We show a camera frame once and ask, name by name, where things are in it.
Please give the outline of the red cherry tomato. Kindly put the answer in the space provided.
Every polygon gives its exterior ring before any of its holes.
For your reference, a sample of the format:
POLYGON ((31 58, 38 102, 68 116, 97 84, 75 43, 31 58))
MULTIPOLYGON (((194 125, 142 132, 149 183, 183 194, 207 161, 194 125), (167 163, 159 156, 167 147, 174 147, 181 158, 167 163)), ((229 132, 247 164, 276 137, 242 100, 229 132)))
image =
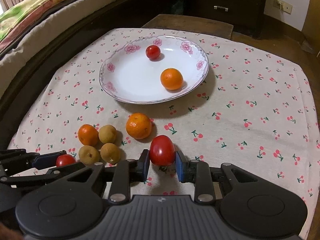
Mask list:
POLYGON ((159 56, 161 54, 161 50, 156 45, 150 45, 146 48, 145 53, 146 53, 146 56, 148 59, 155 60, 155 59, 159 58, 159 56))
POLYGON ((76 162, 76 160, 74 159, 74 157, 72 155, 69 155, 69 154, 60 155, 56 159, 56 167, 62 167, 62 166, 70 165, 70 164, 73 164, 75 162, 76 162))

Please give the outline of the brown longan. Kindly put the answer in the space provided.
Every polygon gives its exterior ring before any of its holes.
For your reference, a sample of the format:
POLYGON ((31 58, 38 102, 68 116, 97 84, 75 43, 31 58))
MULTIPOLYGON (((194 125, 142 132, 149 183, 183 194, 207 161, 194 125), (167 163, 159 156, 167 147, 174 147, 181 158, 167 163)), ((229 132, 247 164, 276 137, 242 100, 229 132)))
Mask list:
POLYGON ((114 143, 117 137, 117 130, 112 125, 105 125, 99 129, 99 140, 103 143, 114 143))
POLYGON ((121 152, 118 146, 113 143, 106 143, 100 149, 101 158, 112 165, 120 161, 121 152))
POLYGON ((96 148, 84 145, 79 150, 79 159, 84 165, 92 165, 100 161, 100 154, 96 148))

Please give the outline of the oval red tomato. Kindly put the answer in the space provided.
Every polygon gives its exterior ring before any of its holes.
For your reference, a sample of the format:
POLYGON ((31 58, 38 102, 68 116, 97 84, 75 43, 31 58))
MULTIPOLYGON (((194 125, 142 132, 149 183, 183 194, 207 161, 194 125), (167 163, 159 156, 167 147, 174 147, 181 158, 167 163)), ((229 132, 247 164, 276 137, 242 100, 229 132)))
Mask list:
POLYGON ((170 166, 175 161, 175 147, 169 137, 159 135, 150 145, 150 160, 156 166, 170 166))

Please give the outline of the white floral plate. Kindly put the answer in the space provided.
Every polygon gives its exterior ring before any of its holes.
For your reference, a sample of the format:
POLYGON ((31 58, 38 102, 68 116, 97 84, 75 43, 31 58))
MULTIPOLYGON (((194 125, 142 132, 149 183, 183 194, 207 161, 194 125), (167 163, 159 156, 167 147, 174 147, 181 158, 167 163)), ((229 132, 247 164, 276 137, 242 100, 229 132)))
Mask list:
POLYGON ((100 85, 114 99, 135 105, 150 105, 180 98, 195 90, 206 78, 209 60, 204 50, 186 38, 174 36, 143 37, 115 50, 102 64, 100 85), (150 60, 146 48, 160 48, 159 58, 150 60), (175 68, 183 76, 180 89, 165 89, 161 73, 175 68))

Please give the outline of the colourful floral quilt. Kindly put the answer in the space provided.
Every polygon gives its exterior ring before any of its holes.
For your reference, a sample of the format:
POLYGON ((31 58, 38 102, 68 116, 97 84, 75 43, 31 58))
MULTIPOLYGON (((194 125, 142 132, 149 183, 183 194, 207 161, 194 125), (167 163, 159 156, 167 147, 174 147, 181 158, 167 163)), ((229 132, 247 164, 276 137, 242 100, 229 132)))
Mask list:
POLYGON ((24 0, 1 14, 1 50, 17 39, 45 12, 65 0, 24 0))

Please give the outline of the wooden low table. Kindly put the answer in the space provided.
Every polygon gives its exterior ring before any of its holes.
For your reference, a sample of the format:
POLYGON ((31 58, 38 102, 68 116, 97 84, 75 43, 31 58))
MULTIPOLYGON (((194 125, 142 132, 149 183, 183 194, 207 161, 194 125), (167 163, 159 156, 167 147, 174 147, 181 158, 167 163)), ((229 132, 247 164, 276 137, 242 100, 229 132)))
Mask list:
POLYGON ((143 25, 143 28, 171 29, 218 36, 230 40, 233 25, 207 18, 160 14, 143 25))

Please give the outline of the dark wooden bed frame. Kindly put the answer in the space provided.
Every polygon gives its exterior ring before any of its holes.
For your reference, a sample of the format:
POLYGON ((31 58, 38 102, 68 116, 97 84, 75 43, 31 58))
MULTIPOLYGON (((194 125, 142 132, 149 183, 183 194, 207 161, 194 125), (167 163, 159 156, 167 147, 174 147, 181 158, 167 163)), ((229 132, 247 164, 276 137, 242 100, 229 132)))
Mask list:
POLYGON ((54 73, 93 41, 114 28, 141 27, 171 12, 176 0, 119 0, 72 25, 33 56, 1 99, 1 149, 11 138, 54 73))

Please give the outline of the dark wooden nightstand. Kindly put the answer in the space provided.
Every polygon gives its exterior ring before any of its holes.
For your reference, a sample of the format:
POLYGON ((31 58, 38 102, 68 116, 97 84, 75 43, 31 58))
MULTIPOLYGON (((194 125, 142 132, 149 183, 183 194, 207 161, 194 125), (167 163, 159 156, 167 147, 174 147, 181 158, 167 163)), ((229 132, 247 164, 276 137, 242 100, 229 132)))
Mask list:
POLYGON ((232 24, 246 35, 260 35, 266 0, 182 0, 183 13, 232 24))

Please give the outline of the wooden wardrobe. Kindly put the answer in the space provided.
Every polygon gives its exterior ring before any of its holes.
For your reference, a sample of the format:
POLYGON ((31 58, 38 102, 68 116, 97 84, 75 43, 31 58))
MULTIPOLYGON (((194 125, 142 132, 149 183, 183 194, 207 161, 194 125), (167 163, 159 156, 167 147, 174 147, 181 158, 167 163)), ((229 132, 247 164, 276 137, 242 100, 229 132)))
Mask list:
POLYGON ((302 33, 316 52, 319 53, 320 0, 310 0, 302 33))

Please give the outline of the grey bed mattress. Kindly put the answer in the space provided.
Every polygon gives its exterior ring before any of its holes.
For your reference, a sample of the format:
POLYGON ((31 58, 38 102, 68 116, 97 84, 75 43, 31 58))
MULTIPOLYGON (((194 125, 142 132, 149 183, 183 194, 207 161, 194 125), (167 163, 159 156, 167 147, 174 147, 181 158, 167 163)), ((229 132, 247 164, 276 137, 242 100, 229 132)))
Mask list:
POLYGON ((117 0, 68 0, 29 31, 23 33, 13 47, 1 57, 1 95, 25 64, 68 28, 95 11, 117 0))

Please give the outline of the wall power socket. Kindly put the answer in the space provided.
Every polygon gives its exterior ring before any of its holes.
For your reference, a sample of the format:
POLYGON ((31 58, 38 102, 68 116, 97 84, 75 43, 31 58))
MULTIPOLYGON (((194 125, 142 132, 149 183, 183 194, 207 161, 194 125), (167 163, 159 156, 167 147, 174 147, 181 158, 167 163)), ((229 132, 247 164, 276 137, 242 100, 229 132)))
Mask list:
POLYGON ((293 6, 287 2, 284 2, 282 0, 273 0, 273 6, 287 14, 292 13, 293 6))

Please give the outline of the small orange tangerine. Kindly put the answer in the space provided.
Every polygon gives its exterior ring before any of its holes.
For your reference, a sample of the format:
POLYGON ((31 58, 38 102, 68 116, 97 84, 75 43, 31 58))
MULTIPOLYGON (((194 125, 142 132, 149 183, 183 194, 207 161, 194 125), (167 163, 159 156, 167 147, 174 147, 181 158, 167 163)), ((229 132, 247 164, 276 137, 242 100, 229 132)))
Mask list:
POLYGON ((177 90, 183 85, 183 76, 177 69, 168 68, 161 73, 160 81, 165 89, 177 90))

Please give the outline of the cherry print tablecloth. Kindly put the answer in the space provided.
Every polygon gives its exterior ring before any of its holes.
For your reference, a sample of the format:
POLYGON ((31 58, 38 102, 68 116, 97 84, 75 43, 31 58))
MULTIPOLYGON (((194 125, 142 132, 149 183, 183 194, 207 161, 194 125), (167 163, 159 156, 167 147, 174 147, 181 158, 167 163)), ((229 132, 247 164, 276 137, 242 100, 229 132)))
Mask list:
POLYGON ((319 192, 319 128, 308 79, 299 65, 243 43, 204 34, 171 32, 198 44, 210 69, 190 94, 157 105, 127 105, 106 94, 99 83, 103 61, 116 49, 143 36, 160 44, 166 30, 109 31, 72 58, 47 83, 10 148, 78 156, 78 129, 112 125, 124 158, 136 159, 150 139, 126 132, 131 113, 146 114, 152 135, 166 135, 190 159, 220 166, 233 163, 300 196, 308 236, 319 192))

